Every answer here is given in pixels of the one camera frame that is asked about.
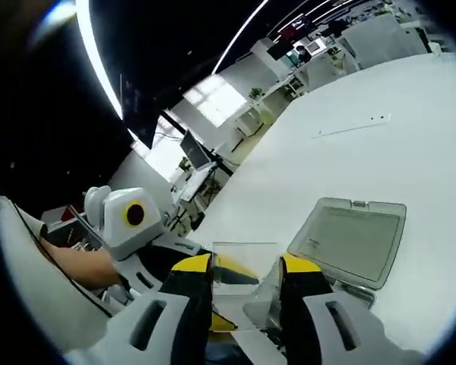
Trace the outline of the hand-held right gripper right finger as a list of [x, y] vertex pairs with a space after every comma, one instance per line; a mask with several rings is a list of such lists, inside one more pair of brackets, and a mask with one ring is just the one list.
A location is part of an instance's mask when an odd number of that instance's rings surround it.
[[280, 324], [288, 364], [393, 364], [394, 345], [359, 300], [333, 291], [321, 269], [280, 257]]

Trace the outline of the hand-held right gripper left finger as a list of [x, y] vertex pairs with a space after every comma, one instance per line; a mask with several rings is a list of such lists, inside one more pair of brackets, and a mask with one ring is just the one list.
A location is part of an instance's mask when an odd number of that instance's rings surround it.
[[211, 254], [173, 266], [158, 291], [148, 291], [113, 316], [92, 347], [65, 355], [69, 364], [203, 364], [212, 322]]

